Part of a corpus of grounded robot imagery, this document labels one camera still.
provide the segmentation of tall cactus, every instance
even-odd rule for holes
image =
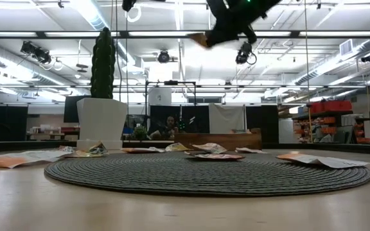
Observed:
[[[115,71],[115,45],[108,28],[96,37],[92,56],[91,96],[112,99]]]

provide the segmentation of scattered paper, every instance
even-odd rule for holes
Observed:
[[[236,148],[235,152],[237,152],[237,153],[266,153],[266,152],[261,151],[261,150],[252,150],[252,149],[249,149],[249,148]]]
[[[229,155],[229,154],[194,154],[194,153],[189,153],[185,151],[185,154],[190,155],[192,157],[197,157],[197,158],[207,158],[207,159],[214,159],[214,160],[239,160],[242,158],[245,158],[240,155]]]
[[[328,167],[332,167],[335,169],[340,168],[347,168],[347,167],[358,167],[358,166],[365,166],[370,164],[369,162],[362,162],[356,160],[346,160],[341,158],[333,158],[333,157],[317,157],[313,155],[305,155],[305,154],[286,154],[286,155],[279,155],[277,158],[282,160],[289,160],[289,161],[298,161],[305,164],[322,164]]]
[[[165,151],[188,151],[189,148],[185,147],[181,143],[171,144],[165,148]]]
[[[123,148],[121,151],[126,153],[164,153],[165,150],[151,147],[151,148]]]
[[[70,146],[60,146],[59,150],[71,152],[71,154],[66,155],[65,157],[88,158],[88,157],[103,157],[105,155],[108,155],[108,150],[105,148],[102,142],[99,142],[98,144],[90,147],[88,151],[77,150],[76,148]]]
[[[21,164],[38,161],[54,162],[68,154],[70,154],[68,151],[25,151],[22,153],[10,153],[0,155],[0,167],[13,168]]]
[[[192,144],[192,146],[212,154],[221,154],[227,151],[224,147],[215,143],[206,143],[202,145]]]

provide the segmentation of potted cactus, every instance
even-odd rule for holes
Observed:
[[[96,38],[92,56],[91,98],[78,101],[80,140],[87,150],[101,141],[108,150],[122,148],[121,134],[128,105],[113,99],[116,49],[108,28]]]

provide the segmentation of ceiling beam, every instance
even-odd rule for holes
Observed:
[[[119,39],[188,39],[206,30],[113,31]],[[0,39],[95,39],[99,31],[0,31]],[[259,39],[370,39],[370,30],[256,30]]]

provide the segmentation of white sheet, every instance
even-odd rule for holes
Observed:
[[[229,134],[232,129],[245,129],[242,106],[209,104],[209,130],[211,134]]]

